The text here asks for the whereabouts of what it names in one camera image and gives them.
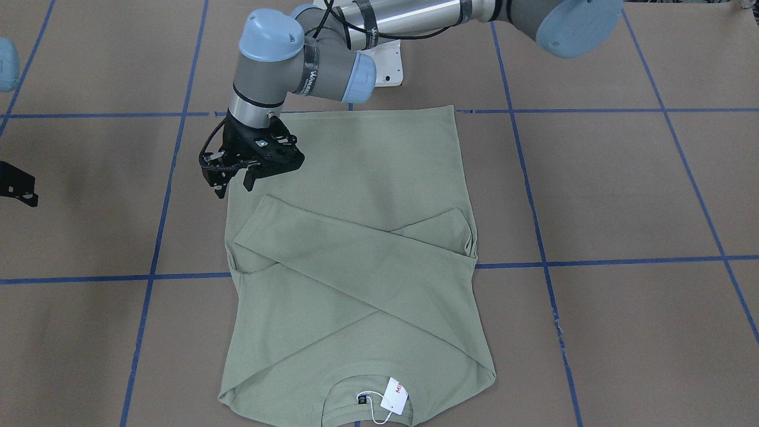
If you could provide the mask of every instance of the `green t-shirt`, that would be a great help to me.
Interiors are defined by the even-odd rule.
[[[285,115],[300,170],[229,186],[239,303],[219,400],[277,427],[372,419],[389,378],[417,425],[496,378],[452,107]],[[374,415],[388,412],[374,398]]]

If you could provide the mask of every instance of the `light blue cap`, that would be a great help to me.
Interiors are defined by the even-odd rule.
[[[253,11],[240,37],[240,53],[254,61],[278,62],[303,49],[303,27],[292,17],[274,9]]]
[[[0,37],[0,92],[10,92],[18,84],[18,51],[12,41]]]
[[[293,10],[293,12],[290,14],[290,17],[294,19],[298,19],[298,15],[302,14],[304,11],[307,11],[308,9],[318,9],[318,7],[313,4],[300,5]]]
[[[351,78],[342,97],[344,103],[363,104],[372,96],[377,79],[377,66],[369,55],[356,54]]]
[[[622,0],[564,0],[537,29],[535,41],[560,58],[596,49],[622,16]]]

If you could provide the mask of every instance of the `robotic arm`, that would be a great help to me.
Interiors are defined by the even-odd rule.
[[[279,119],[288,93],[364,103],[376,66],[359,50],[391,40],[435,36],[468,21],[507,21],[542,49],[573,58],[595,49],[616,27],[622,0],[354,0],[326,11],[302,5],[290,15],[252,12],[240,38],[227,115],[200,153],[203,176],[224,198],[230,179],[244,185],[301,167],[298,139]],[[218,153],[206,152],[224,128]]]

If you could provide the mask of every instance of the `tag string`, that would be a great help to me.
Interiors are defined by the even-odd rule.
[[[382,394],[379,394],[376,391],[367,390],[367,391],[362,391],[359,394],[357,394],[356,401],[358,401],[359,397],[362,397],[362,396],[366,397],[369,400],[369,408],[372,409],[372,421],[374,421],[374,424],[377,424],[377,425],[385,424],[392,416],[392,412],[387,414],[385,421],[382,421],[382,422],[377,421],[376,418],[374,418],[374,402],[372,402],[372,398],[369,397],[369,394],[376,394],[377,396],[382,397]]]

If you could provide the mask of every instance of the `white tag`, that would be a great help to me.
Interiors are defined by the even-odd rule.
[[[403,384],[399,383],[395,378],[390,378],[380,406],[392,413],[403,415],[403,408],[406,407],[407,399],[408,392],[406,391],[406,387],[403,387]]]

